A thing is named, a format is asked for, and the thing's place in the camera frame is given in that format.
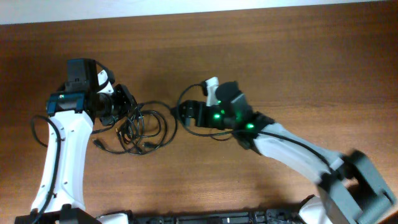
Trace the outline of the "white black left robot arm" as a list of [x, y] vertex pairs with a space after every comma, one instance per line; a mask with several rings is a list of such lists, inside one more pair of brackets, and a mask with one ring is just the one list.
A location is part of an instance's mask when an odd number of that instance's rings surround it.
[[105, 131], [125, 117], [136, 104], [113, 73], [94, 59], [67, 61], [67, 81], [46, 103], [49, 141], [44, 172], [28, 215], [16, 223], [131, 223], [128, 211], [95, 218], [85, 211], [83, 173], [90, 136], [99, 119]]

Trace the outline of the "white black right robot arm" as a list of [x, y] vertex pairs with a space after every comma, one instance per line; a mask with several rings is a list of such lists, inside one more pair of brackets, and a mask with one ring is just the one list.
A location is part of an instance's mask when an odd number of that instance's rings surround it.
[[306, 141], [274, 119], [252, 109], [237, 82], [199, 84], [206, 101], [177, 100], [173, 114], [187, 129], [195, 126], [231, 134], [244, 149], [277, 160], [316, 185], [318, 195], [300, 208], [304, 223], [377, 223], [397, 205], [369, 157], [345, 155]]

